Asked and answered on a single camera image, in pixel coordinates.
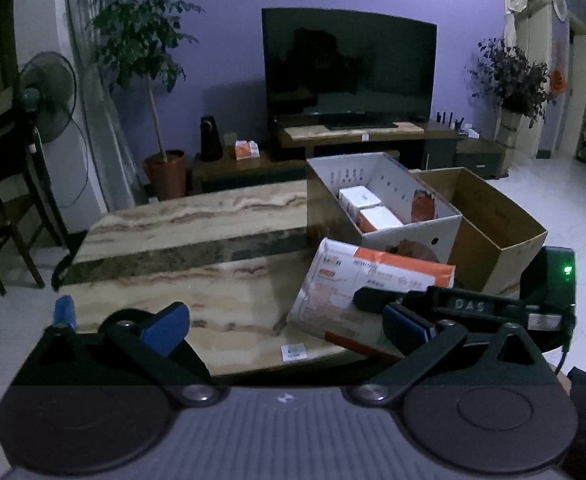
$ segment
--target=tiled floor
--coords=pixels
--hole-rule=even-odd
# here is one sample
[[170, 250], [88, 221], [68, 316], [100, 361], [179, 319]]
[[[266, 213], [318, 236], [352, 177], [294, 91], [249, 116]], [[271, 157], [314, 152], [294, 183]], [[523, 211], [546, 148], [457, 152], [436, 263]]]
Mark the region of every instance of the tiled floor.
[[[550, 232], [549, 245], [573, 247], [577, 253], [578, 325], [565, 370], [586, 370], [586, 166], [567, 159], [516, 161], [511, 176], [494, 183], [535, 216]], [[24, 358], [50, 323], [57, 294], [32, 288], [32, 278], [12, 245], [0, 253], [0, 274], [8, 294], [0, 296], [0, 397]], [[64, 251], [33, 251], [44, 280]], [[549, 360], [556, 362], [558, 353]], [[0, 448], [0, 475], [7, 463]]]
[[[586, 165], [568, 158], [517, 159], [510, 177], [493, 184], [548, 229], [547, 245], [575, 250], [578, 324], [564, 370], [586, 371]], [[556, 364], [560, 353], [547, 358]]]

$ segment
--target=terracotta pot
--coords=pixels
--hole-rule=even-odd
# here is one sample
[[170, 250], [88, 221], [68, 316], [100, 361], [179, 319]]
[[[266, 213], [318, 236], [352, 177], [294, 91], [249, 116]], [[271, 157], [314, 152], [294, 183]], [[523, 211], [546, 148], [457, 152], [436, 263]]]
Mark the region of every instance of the terracotta pot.
[[516, 114], [502, 108], [502, 121], [497, 132], [495, 143], [504, 148], [504, 158], [500, 167], [500, 176], [508, 174], [515, 155], [515, 145], [518, 142], [518, 128], [522, 120], [522, 114]]
[[186, 196], [186, 157], [181, 150], [167, 150], [167, 162], [161, 153], [145, 158], [144, 173], [153, 184], [157, 200], [172, 200]]

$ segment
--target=marble table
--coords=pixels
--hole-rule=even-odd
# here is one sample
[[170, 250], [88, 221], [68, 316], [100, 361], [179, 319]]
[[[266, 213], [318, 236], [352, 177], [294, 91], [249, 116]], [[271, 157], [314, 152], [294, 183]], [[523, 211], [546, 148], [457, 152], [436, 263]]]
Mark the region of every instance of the marble table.
[[[211, 374], [335, 365], [358, 355], [285, 323], [310, 266], [306, 181], [186, 197], [111, 213], [87, 234], [63, 294], [80, 332], [113, 312], [190, 309], [186, 340]], [[307, 359], [282, 360], [303, 343]]]

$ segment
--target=black kettle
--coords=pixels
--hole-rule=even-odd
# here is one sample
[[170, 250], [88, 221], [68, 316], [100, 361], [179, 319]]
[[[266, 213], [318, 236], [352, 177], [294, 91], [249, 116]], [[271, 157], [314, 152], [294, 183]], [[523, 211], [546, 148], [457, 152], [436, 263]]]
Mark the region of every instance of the black kettle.
[[202, 162], [215, 162], [222, 158], [224, 153], [222, 143], [219, 140], [219, 132], [212, 115], [205, 115], [199, 120], [199, 132], [201, 135]]

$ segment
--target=television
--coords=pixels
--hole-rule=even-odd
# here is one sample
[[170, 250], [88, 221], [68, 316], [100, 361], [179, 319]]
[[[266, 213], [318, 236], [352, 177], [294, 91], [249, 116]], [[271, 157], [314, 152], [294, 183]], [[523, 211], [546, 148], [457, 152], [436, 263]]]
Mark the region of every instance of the television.
[[268, 113], [331, 129], [427, 121], [437, 25], [354, 10], [262, 9]]

